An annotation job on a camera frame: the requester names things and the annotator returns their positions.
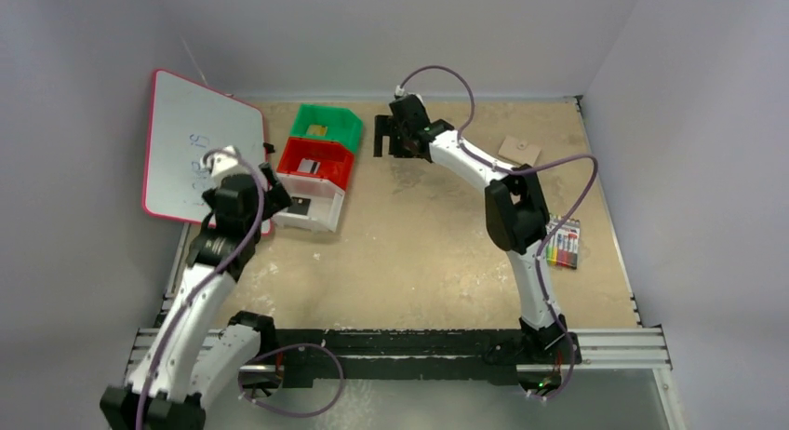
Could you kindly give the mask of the green plastic bin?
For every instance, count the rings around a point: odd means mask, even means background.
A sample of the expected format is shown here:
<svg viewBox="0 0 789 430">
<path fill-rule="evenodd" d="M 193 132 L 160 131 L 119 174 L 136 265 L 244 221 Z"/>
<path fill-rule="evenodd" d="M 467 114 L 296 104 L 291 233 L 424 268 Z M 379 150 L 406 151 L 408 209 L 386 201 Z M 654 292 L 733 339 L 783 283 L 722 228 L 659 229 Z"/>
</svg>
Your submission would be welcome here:
<svg viewBox="0 0 789 430">
<path fill-rule="evenodd" d="M 312 124 L 326 126 L 328 128 L 326 136 L 307 136 L 306 129 Z M 335 141 L 342 144 L 352 154 L 356 154 L 361 143 L 362 132 L 362 120 L 350 109 L 302 104 L 291 126 L 290 136 L 319 141 Z"/>
</svg>

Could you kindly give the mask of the red plastic bin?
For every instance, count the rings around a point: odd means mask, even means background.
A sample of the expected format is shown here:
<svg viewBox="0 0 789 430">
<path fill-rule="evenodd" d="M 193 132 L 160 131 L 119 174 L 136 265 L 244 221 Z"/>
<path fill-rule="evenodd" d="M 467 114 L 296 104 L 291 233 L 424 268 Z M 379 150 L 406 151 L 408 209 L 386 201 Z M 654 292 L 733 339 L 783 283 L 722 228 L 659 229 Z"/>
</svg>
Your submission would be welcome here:
<svg viewBox="0 0 789 430">
<path fill-rule="evenodd" d="M 354 154 L 339 142 L 289 137 L 277 172 L 328 180 L 346 191 L 354 161 Z"/>
</svg>

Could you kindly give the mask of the white plastic bin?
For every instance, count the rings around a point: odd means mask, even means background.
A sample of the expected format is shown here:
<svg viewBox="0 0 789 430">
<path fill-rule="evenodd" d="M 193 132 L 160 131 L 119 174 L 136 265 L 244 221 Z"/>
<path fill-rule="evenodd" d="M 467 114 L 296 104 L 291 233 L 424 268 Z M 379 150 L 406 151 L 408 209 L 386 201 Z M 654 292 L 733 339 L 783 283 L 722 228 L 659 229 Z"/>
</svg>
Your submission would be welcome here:
<svg viewBox="0 0 789 430">
<path fill-rule="evenodd" d="M 292 205 L 273 216 L 278 227 L 294 227 L 316 233 L 334 233 L 340 221 L 345 197 L 328 179 L 278 173 L 291 197 Z"/>
</svg>

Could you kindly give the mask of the beige leather card holder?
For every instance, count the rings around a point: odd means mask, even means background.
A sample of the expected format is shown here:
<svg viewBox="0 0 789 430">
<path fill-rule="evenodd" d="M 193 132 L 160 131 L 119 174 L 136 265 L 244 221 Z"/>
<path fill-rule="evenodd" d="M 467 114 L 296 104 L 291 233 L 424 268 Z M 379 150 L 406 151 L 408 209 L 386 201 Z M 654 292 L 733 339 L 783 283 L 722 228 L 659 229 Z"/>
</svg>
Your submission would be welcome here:
<svg viewBox="0 0 789 430">
<path fill-rule="evenodd" d="M 506 136 L 498 150 L 498 156 L 518 166 L 534 167 L 542 152 L 541 146 L 525 139 Z"/>
</svg>

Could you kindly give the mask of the pack of coloured markers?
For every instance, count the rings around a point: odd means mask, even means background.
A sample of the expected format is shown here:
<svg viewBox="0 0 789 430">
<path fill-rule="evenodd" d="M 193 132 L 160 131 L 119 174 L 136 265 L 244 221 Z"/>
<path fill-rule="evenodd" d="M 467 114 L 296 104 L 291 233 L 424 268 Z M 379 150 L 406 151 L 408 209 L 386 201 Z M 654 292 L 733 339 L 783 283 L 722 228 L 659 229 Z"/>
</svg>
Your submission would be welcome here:
<svg viewBox="0 0 789 430">
<path fill-rule="evenodd" d="M 576 270 L 580 258 L 581 222 L 570 218 L 551 237 L 545 247 L 547 263 Z"/>
</svg>

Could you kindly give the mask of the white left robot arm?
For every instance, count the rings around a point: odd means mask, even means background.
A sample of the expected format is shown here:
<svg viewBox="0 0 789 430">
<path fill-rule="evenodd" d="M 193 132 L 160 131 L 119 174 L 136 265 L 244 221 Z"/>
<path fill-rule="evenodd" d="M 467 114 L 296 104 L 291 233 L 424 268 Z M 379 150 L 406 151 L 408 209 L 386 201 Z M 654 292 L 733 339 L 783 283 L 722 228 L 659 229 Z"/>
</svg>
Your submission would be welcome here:
<svg viewBox="0 0 789 430">
<path fill-rule="evenodd" d="M 240 311 L 205 347 L 214 315 L 255 254 L 261 223 L 291 205 L 267 163 L 249 173 L 219 157 L 211 175 L 216 185 L 203 194 L 210 212 L 189 247 L 173 306 L 125 383 L 107 387 L 100 399 L 113 429 L 201 429 L 239 369 L 279 346 L 271 317 Z"/>
</svg>

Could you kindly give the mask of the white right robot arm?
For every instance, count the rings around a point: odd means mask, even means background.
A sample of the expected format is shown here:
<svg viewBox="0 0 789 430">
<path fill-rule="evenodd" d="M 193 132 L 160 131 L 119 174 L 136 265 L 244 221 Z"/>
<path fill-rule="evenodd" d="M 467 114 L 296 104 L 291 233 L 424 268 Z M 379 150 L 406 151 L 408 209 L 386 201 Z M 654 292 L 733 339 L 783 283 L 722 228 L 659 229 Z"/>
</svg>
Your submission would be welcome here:
<svg viewBox="0 0 789 430">
<path fill-rule="evenodd" d="M 389 108 L 390 114 L 376 118 L 374 156 L 426 160 L 482 193 L 488 237 L 513 270 L 522 347 L 539 356 L 579 362 L 580 346 L 554 301 L 542 258 L 550 215 L 537 175 L 498 161 L 462 138 L 450 123 L 431 120 L 415 94 L 395 96 Z"/>
</svg>

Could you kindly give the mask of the white striped credit card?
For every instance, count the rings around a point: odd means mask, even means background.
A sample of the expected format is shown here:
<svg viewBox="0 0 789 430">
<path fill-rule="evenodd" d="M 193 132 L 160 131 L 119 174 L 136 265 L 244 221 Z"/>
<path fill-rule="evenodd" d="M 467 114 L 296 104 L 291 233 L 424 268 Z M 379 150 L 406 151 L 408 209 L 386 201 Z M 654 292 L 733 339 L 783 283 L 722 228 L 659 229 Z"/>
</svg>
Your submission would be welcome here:
<svg viewBox="0 0 789 430">
<path fill-rule="evenodd" d="M 317 174 L 319 172 L 320 165 L 320 161 L 303 158 L 299 163 L 297 171 L 304 174 Z"/>
</svg>

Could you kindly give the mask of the black credit card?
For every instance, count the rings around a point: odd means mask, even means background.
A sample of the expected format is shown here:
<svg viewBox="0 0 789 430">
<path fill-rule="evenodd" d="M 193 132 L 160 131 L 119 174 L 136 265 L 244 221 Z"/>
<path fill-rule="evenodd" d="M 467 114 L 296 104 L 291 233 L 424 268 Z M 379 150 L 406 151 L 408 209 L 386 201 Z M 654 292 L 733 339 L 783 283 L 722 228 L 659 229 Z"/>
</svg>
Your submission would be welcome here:
<svg viewBox="0 0 789 430">
<path fill-rule="evenodd" d="M 309 197 L 293 196 L 291 198 L 291 205 L 288 207 L 287 213 L 301 216 L 308 216 L 312 200 Z"/>
</svg>

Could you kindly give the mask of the gold credit card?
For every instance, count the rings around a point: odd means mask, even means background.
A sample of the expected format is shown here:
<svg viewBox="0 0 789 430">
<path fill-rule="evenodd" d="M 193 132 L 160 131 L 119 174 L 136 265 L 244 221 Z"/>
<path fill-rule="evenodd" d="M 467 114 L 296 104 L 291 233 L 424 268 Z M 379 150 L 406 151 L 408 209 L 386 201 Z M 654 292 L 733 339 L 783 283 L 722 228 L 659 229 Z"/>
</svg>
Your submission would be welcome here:
<svg viewBox="0 0 789 430">
<path fill-rule="evenodd" d="M 307 136 L 325 137 L 327 132 L 328 128 L 326 126 L 312 124 L 306 129 L 305 134 Z"/>
</svg>

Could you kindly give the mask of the pink framed whiteboard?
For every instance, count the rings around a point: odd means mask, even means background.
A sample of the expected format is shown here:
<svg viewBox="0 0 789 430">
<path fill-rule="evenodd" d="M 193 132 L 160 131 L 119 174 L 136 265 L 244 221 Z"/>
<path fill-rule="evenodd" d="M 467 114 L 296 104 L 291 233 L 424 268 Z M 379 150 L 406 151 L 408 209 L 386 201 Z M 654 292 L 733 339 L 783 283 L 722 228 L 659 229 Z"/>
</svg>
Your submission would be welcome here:
<svg viewBox="0 0 789 430">
<path fill-rule="evenodd" d="M 153 72 L 141 206 L 149 215 L 200 223 L 202 193 L 214 186 L 200 164 L 209 151 L 234 146 L 248 162 L 267 160 L 262 112 L 164 69 Z"/>
</svg>

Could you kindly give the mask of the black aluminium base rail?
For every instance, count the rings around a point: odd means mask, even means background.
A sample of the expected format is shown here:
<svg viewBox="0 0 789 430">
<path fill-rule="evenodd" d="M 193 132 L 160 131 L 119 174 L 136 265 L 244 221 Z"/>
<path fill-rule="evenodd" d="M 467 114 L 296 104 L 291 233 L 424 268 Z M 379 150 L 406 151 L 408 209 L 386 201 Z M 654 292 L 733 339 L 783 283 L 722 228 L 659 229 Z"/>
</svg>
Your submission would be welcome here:
<svg viewBox="0 0 789 430">
<path fill-rule="evenodd" d="M 238 365 L 248 372 L 283 373 L 286 388 L 318 379 L 484 381 L 519 385 L 536 396 L 554 392 L 570 370 L 652 370 L 670 364 L 660 329 L 581 329 L 571 332 L 579 362 L 526 350 L 516 329 L 212 329 L 195 363 L 213 349 L 246 347 Z"/>
</svg>

